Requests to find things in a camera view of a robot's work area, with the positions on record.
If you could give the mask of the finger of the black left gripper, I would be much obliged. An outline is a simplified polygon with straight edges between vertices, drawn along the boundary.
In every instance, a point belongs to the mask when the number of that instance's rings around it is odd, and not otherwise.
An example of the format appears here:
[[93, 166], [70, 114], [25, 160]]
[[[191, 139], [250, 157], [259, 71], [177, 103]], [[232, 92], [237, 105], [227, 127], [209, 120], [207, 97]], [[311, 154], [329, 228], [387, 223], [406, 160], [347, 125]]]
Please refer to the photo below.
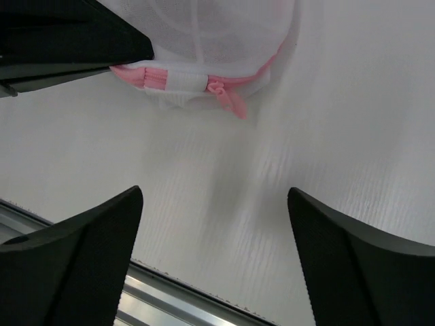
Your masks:
[[150, 39], [98, 1], [1, 2], [1, 97], [153, 58]]

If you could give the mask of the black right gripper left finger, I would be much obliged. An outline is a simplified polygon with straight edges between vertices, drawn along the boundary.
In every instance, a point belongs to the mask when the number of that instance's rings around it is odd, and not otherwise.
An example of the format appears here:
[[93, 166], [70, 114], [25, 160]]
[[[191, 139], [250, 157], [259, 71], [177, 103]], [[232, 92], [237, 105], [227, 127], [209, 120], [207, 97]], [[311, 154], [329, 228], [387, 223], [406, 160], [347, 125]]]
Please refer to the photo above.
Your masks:
[[133, 186], [1, 244], [1, 324], [113, 325], [142, 209]]

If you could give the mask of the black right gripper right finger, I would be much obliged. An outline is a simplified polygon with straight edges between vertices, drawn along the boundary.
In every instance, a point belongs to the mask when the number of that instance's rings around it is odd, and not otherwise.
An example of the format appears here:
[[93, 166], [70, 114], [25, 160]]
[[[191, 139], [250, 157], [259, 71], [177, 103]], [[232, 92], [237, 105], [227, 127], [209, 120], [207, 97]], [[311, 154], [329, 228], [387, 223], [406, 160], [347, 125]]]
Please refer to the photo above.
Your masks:
[[434, 247], [384, 232], [300, 189], [288, 210], [316, 325], [433, 325]]

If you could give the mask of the white mesh laundry bag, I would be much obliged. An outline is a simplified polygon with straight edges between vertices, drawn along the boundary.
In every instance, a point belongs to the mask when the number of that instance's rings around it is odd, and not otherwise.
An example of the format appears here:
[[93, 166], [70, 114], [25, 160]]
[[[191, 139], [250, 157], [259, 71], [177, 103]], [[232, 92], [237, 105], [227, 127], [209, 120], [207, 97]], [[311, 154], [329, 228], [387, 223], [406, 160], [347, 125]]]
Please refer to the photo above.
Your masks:
[[290, 34], [293, 1], [105, 1], [151, 41], [154, 56], [116, 65], [162, 107], [221, 107], [243, 119]]

